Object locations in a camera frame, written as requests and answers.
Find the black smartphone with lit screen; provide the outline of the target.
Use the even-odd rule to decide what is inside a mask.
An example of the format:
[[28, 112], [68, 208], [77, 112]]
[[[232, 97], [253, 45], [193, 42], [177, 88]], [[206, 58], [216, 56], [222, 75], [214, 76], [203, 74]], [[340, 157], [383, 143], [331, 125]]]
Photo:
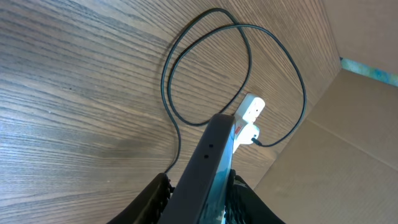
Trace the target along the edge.
[[216, 114], [206, 127], [159, 223], [224, 223], [235, 120]]

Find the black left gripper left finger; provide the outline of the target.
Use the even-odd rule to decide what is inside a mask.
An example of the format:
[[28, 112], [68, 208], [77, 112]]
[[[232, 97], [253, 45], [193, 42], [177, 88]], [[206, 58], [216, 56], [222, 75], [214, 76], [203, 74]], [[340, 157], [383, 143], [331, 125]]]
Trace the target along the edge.
[[167, 206], [174, 188], [166, 173], [159, 173], [109, 224], [154, 224]]

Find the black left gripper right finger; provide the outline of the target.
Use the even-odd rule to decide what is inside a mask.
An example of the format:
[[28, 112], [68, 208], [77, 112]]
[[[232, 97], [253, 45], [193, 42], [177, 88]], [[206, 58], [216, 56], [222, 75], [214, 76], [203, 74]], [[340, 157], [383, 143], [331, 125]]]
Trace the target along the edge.
[[228, 224], [284, 224], [234, 169], [229, 173], [225, 206]]

